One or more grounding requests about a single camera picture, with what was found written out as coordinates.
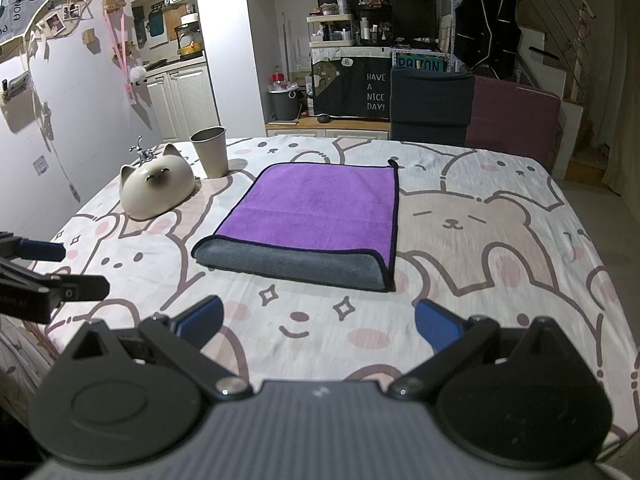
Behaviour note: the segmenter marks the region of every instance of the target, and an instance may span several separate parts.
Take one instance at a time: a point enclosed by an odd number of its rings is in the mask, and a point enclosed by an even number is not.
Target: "cat figurine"
[[[189,163],[168,144],[162,155],[120,170],[120,202],[134,220],[148,220],[186,200],[196,186]]]

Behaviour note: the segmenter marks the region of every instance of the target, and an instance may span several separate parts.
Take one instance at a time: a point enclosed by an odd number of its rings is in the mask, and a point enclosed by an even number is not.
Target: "pink lanyard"
[[[104,19],[107,22],[107,29],[109,30],[109,35],[111,36],[111,42],[113,43],[113,49],[116,51],[116,56],[118,58],[118,64],[120,65],[120,69],[122,70],[122,75],[126,81],[125,91],[127,92],[127,96],[129,97],[129,102],[134,105],[138,102],[136,101],[136,95],[133,93],[133,85],[129,80],[129,73],[127,73],[127,45],[126,45],[126,29],[124,24],[124,10],[121,10],[122,15],[120,17],[120,33],[122,35],[122,52],[118,47],[118,40],[116,39],[116,35],[113,31],[113,27],[111,26],[111,19],[109,18],[109,13],[104,10]]]

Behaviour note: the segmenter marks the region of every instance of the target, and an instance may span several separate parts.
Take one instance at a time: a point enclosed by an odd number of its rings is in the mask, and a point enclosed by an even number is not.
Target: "cup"
[[[200,163],[207,178],[221,178],[229,172],[226,158],[226,128],[216,126],[201,130],[191,136]]]

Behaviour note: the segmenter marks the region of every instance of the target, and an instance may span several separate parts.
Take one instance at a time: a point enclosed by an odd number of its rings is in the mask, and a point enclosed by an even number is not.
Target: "bed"
[[[605,448],[638,430],[640,360],[607,271],[558,185],[529,158],[469,148],[368,139],[228,139],[231,172],[206,180],[188,142],[176,144],[201,177],[197,191],[151,221],[128,218],[113,180],[54,238],[66,260],[37,272],[102,274],[99,303],[70,303],[41,327],[62,350],[86,320],[111,328],[155,312],[175,316],[209,294],[223,329],[202,351],[259,388],[266,378],[378,380],[433,355],[414,306],[429,298],[459,316],[526,327],[554,317],[614,407]],[[396,290],[349,290],[210,270],[191,257],[266,167],[278,162],[399,167]]]

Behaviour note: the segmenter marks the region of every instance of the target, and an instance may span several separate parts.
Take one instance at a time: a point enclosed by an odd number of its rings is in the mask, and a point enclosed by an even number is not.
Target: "microfiber towel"
[[[398,165],[389,164],[270,166],[191,255],[215,269],[394,290]]]

